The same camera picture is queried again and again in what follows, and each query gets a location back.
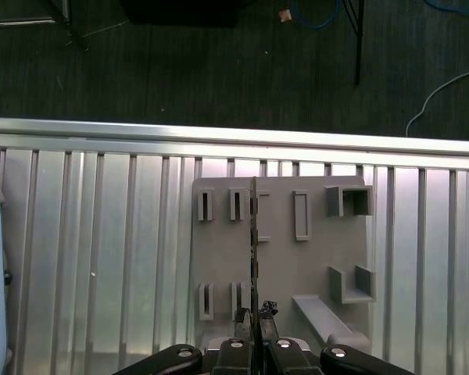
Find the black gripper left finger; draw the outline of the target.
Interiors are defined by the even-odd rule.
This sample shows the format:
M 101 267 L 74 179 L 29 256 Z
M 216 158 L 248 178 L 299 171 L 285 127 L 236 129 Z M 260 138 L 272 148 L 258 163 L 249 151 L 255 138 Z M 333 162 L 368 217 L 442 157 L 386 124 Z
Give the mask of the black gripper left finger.
M 118 370 L 118 374 L 253 374 L 252 314 L 247 308 L 234 315 L 234 337 L 216 337 L 205 351 L 176 344 Z

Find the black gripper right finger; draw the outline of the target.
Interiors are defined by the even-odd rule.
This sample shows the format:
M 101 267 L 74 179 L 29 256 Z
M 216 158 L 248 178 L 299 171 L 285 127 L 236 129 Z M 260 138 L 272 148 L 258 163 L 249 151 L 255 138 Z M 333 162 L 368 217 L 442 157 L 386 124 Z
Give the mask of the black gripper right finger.
M 263 374 L 408 374 L 409 371 L 348 345 L 329 345 L 319 355 L 297 340 L 278 334 L 277 303 L 265 301 L 259 310 Z

